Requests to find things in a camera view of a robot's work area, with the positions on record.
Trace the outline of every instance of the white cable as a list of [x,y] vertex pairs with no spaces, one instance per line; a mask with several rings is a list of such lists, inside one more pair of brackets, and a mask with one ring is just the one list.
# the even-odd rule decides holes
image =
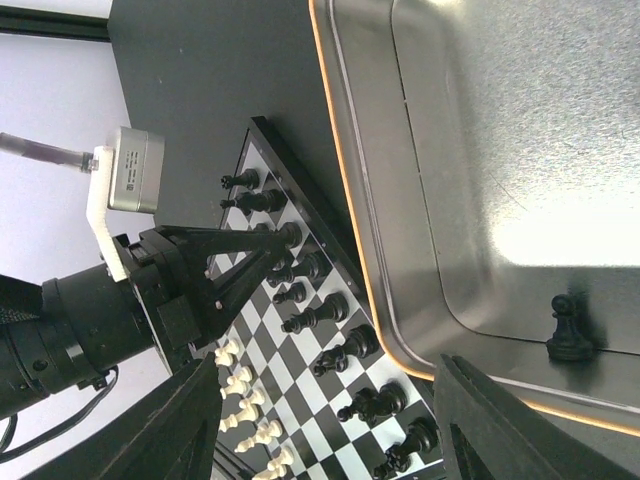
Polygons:
[[127,278],[127,272],[118,256],[115,243],[107,227],[107,206],[109,186],[113,168],[114,150],[110,147],[96,147],[93,152],[97,169],[91,171],[89,198],[87,200],[87,220],[98,241],[98,248],[111,272],[111,278],[119,282]]

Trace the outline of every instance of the scratch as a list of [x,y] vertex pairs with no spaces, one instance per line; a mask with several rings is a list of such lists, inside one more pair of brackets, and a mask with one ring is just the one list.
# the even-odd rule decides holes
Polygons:
[[493,181],[494,181],[494,182],[496,182],[496,183],[498,184],[498,186],[502,189],[502,191],[503,191],[504,193],[506,193],[506,194],[507,194],[507,197],[509,197],[509,198],[510,198],[511,200],[513,200],[514,202],[516,202],[516,204],[517,204],[520,208],[522,208],[525,212],[528,212],[528,211],[529,211],[529,210],[527,209],[527,207],[525,207],[525,206],[524,206],[524,205],[522,205],[519,201],[517,201],[517,200],[515,199],[515,197],[514,197],[513,195],[511,195],[511,194],[508,192],[508,190],[507,190],[506,188],[504,188],[504,186],[503,186],[503,185],[498,181],[498,179],[497,179],[496,177],[494,177],[494,176],[493,176],[493,174],[492,174],[491,172],[488,172],[488,173],[489,173],[489,176],[490,176],[491,178],[493,178]]

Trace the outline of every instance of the metal plate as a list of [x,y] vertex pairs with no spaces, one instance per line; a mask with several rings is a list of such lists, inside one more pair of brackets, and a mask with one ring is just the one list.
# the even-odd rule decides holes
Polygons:
[[[317,0],[312,18],[387,351],[424,377],[462,354],[540,409],[640,426],[640,11]],[[547,359],[566,292],[603,350],[588,365]]]

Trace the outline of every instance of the chessboard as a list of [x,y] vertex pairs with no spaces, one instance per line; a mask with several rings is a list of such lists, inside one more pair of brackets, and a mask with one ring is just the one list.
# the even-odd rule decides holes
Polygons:
[[[225,385],[228,375],[237,375],[242,367],[249,367],[253,372],[252,389],[262,390],[267,398],[259,407],[260,419],[253,425],[243,425],[243,435],[237,436],[234,430],[238,429],[219,432],[218,441],[229,446],[229,443],[236,443],[237,438],[246,438],[247,432],[249,435],[255,433],[258,426],[278,420],[283,434],[266,446],[266,452],[269,458],[277,456],[284,447],[294,453],[293,464],[284,478],[371,478],[373,469],[385,462],[385,451],[405,439],[411,422],[418,418],[433,422],[429,391],[422,380],[411,378],[400,370],[382,348],[364,359],[348,357],[348,368],[341,373],[329,371],[320,377],[314,376],[313,366],[323,351],[344,344],[354,328],[361,325],[372,328],[373,324],[357,253],[350,250],[348,240],[340,238],[335,217],[332,217],[323,198],[317,192],[307,194],[301,187],[309,179],[295,162],[268,122],[263,118],[253,119],[237,171],[230,173],[239,175],[253,169],[259,174],[258,185],[253,192],[277,189],[286,195],[286,203],[275,212],[254,211],[248,215],[239,208],[228,208],[221,228],[252,230],[263,224],[276,230],[286,222],[295,222],[302,230],[303,242],[291,249],[290,265],[295,267],[306,255],[315,253],[326,260],[328,273],[316,280],[296,278],[295,283],[304,285],[306,292],[304,300],[299,302],[274,303],[274,295],[287,291],[291,284],[274,287],[265,280],[227,335],[219,340],[218,347],[230,340],[241,346],[235,364],[227,372],[221,368],[221,385]],[[229,198],[246,191],[244,187],[233,187]],[[243,258],[244,253],[212,257],[206,274],[209,278],[216,278]],[[305,328],[297,334],[283,332],[283,322],[305,309],[321,306],[327,296],[335,293],[341,294],[348,303],[344,320],[320,321],[315,328]],[[368,387],[378,392],[390,382],[401,386],[406,394],[404,410],[375,423],[368,424],[357,417],[344,423],[338,421],[338,411],[350,405],[358,391]],[[224,401],[226,408],[223,414],[237,413],[238,402],[242,398],[237,394],[229,395]],[[236,436],[229,442],[232,434]],[[242,459],[248,453],[237,455]],[[408,470],[389,478],[443,478],[438,447],[426,454],[413,453],[410,459]]]

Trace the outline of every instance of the black bar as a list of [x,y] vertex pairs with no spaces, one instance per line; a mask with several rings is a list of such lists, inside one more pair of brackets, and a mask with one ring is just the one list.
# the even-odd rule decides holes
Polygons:
[[0,6],[0,33],[110,42],[107,19]]

